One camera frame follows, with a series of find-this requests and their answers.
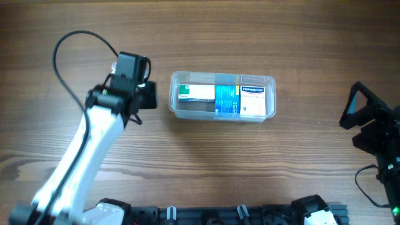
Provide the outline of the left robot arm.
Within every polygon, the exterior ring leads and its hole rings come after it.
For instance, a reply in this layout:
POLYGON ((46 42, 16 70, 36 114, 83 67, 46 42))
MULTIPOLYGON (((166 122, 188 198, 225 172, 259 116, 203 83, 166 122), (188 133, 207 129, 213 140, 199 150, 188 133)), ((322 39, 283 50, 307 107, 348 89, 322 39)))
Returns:
POLYGON ((151 61, 120 52, 114 72, 88 91, 79 129, 57 168, 30 206, 17 205, 10 224, 128 224, 131 206, 105 199, 85 210, 101 163, 129 121, 141 124, 140 109, 157 107, 151 61))

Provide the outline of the clear plastic container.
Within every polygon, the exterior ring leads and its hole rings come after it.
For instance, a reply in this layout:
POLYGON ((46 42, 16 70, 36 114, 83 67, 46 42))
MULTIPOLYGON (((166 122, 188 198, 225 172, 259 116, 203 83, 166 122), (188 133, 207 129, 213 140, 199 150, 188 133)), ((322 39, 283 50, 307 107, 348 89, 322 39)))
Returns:
POLYGON ((262 123, 276 113, 276 81, 271 76, 258 76, 248 74, 224 74, 211 72, 176 71, 171 76, 169 93, 169 109, 181 119, 200 119, 215 121, 241 121, 247 123, 262 123), (180 84, 203 85, 236 85, 265 87, 266 115, 242 115, 214 112, 215 102, 189 102, 179 101, 178 92, 180 84))

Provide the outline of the white green medicine box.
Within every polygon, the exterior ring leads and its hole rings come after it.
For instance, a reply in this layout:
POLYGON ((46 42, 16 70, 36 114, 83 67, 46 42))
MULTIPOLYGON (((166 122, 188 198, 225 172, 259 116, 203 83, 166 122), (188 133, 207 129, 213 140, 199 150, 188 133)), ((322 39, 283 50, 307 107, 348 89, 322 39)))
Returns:
POLYGON ((178 100, 189 102, 214 102, 215 85, 180 84, 178 100))

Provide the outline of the blue medicine box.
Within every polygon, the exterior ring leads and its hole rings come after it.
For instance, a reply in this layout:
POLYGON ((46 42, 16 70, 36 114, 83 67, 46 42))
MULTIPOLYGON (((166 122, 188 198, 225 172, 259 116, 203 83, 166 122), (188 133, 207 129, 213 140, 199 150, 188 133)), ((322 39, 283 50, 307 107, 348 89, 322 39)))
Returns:
POLYGON ((236 85, 215 85, 215 113, 239 114, 240 91, 236 85))

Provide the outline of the white Hansaplast plaster box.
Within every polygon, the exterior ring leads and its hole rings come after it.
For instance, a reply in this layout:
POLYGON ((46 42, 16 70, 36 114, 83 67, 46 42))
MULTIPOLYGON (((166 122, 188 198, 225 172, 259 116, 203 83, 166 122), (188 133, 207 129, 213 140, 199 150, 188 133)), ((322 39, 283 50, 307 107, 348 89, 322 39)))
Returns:
POLYGON ((265 87, 240 86, 240 114, 266 115, 265 87))

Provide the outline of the white hand sanitizer bottle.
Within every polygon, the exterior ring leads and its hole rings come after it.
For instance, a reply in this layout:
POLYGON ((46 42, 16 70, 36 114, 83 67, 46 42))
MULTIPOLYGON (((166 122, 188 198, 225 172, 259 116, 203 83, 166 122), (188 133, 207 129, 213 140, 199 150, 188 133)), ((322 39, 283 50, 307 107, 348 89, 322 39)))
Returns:
POLYGON ((112 72, 115 73, 117 62, 114 62, 111 66, 112 72))

